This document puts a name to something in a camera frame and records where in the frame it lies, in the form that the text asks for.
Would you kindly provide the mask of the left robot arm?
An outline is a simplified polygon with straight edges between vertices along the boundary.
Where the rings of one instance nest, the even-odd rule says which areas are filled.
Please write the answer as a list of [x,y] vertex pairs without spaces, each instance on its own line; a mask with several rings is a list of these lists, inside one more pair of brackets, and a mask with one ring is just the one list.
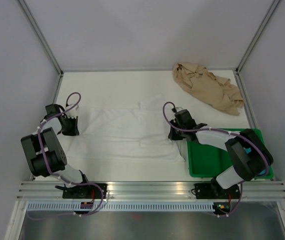
[[80,198],[87,198],[92,186],[86,182],[81,170],[68,164],[65,151],[58,135],[75,137],[78,130],[79,106],[77,104],[50,104],[45,107],[46,115],[37,130],[21,138],[21,146],[29,170],[35,177],[54,177],[67,188],[73,188]]

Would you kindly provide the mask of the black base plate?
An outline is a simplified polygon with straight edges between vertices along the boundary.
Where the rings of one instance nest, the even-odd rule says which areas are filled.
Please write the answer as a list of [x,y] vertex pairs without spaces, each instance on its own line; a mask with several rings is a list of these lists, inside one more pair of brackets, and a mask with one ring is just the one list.
[[63,192],[63,199],[100,199],[102,197],[100,190],[92,185],[74,187],[56,185],[55,188]]
[[228,189],[223,189],[219,185],[211,183],[195,183],[191,193],[198,200],[238,200],[241,192],[240,188],[235,184]]

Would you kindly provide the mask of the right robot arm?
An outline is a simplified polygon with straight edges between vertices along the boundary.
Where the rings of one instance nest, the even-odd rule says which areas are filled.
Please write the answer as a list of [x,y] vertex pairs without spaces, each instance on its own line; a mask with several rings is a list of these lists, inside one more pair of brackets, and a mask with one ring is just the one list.
[[274,159],[259,130],[211,128],[197,124],[186,109],[173,107],[171,111],[174,118],[167,121],[168,138],[185,140],[191,170],[200,178],[211,177],[210,182],[194,185],[198,199],[239,198],[240,184],[269,174]]

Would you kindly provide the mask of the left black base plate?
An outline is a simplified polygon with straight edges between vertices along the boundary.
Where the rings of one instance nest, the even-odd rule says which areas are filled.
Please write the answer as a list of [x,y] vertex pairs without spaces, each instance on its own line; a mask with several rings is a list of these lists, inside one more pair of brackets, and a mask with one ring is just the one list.
[[74,187],[56,185],[55,188],[63,192],[63,199],[100,199],[102,197],[100,190],[92,185]]

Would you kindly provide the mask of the teal rolled t shirt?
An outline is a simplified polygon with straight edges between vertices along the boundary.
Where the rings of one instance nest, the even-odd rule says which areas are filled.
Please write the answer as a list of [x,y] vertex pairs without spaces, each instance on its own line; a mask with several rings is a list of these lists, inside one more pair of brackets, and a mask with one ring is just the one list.
[[246,164],[250,168],[253,177],[265,176],[268,168],[266,168],[265,162],[259,153],[251,147],[245,148],[244,151],[248,157]]

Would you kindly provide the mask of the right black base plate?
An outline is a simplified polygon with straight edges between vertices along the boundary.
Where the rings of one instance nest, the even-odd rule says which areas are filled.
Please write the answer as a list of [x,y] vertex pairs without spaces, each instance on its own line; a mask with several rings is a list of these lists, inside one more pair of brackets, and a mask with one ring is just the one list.
[[238,200],[241,192],[240,188],[235,184],[228,189],[223,189],[219,185],[211,183],[195,183],[191,193],[198,200]]

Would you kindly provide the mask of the beige t shirt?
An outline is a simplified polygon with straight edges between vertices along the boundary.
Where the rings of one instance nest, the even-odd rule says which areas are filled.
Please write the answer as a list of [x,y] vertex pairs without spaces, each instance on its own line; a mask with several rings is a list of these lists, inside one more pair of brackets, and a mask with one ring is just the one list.
[[217,76],[196,63],[176,63],[173,80],[192,97],[231,116],[239,116],[244,107],[240,89],[226,77]]

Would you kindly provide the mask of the white t shirt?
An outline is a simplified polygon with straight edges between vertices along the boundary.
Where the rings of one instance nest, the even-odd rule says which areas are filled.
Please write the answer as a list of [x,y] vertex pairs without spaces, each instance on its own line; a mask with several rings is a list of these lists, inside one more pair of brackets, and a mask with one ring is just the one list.
[[78,136],[61,136],[68,158],[132,162],[184,162],[178,144],[169,140],[173,116],[162,94],[140,101],[136,108],[80,110]]

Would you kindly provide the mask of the aluminium frame post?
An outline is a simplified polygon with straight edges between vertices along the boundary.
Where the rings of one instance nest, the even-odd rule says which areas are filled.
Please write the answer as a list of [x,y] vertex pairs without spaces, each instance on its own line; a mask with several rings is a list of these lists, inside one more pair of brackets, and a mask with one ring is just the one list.
[[264,17],[262,18],[257,30],[255,31],[253,38],[251,39],[246,51],[244,52],[243,56],[240,59],[239,64],[235,68],[235,72],[237,75],[240,74],[241,70],[244,68],[248,58],[250,57],[251,53],[253,52],[254,48],[256,47],[258,41],[262,37],[263,33],[267,29],[268,24],[272,20],[275,12],[277,11],[278,7],[282,3],[282,0],[273,0],[268,7]]
[[61,69],[56,57],[54,56],[54,53],[52,49],[50,48],[44,34],[42,33],[41,28],[39,27],[37,20],[33,16],[32,11],[30,10],[27,2],[25,0],[16,0],[19,8],[21,9],[22,13],[24,14],[26,20],[28,21],[29,25],[31,26],[31,29],[33,30],[36,38],[38,39],[40,45],[42,46],[45,54],[47,55],[50,63],[54,67],[55,71],[59,76],[63,75],[63,70]]

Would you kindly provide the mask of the right aluminium frame post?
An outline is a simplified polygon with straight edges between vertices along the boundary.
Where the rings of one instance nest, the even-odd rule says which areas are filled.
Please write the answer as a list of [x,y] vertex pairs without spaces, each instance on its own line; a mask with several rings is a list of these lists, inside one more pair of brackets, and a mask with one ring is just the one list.
[[278,7],[282,3],[282,0],[273,0],[268,7],[264,17],[262,18],[257,30],[255,31],[253,38],[251,39],[246,51],[244,52],[243,56],[240,59],[239,64],[235,68],[235,72],[237,75],[240,74],[241,70],[244,68],[248,58],[250,57],[251,53],[253,52],[254,48],[256,47],[258,41],[262,37],[263,33],[267,29],[268,24],[272,20],[275,12],[277,11]]

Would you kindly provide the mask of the left aluminium frame post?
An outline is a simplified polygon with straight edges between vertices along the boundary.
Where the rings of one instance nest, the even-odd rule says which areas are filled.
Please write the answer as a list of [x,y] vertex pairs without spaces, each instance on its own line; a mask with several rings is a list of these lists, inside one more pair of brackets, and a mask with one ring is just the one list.
[[32,11],[30,10],[27,2],[25,0],[16,0],[19,8],[21,9],[22,13],[24,14],[26,20],[28,21],[29,25],[31,26],[31,29],[33,30],[36,38],[38,39],[40,45],[42,46],[45,54],[47,55],[50,63],[54,67],[55,71],[59,76],[63,75],[63,70],[61,69],[56,57],[54,56],[54,53],[52,49],[50,48],[44,34],[42,33],[41,28],[39,27],[37,20],[33,16]]

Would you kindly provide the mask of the green plastic tray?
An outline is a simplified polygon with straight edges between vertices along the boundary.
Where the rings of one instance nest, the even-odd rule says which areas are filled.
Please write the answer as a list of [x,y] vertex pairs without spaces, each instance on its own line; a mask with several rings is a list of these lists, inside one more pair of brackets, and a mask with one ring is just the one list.
[[187,142],[189,174],[193,178],[213,178],[232,166],[227,151],[220,148]]

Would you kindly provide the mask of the aluminium front rail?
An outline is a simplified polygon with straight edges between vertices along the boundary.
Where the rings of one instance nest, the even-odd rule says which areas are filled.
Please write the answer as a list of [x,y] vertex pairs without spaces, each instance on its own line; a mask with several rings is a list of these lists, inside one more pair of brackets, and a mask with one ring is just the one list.
[[[59,181],[23,181],[16,194],[19,201],[62,200]],[[116,202],[192,202],[194,183],[185,182],[108,182],[106,199]],[[281,181],[253,181],[243,184],[244,202],[285,202],[285,185]]]

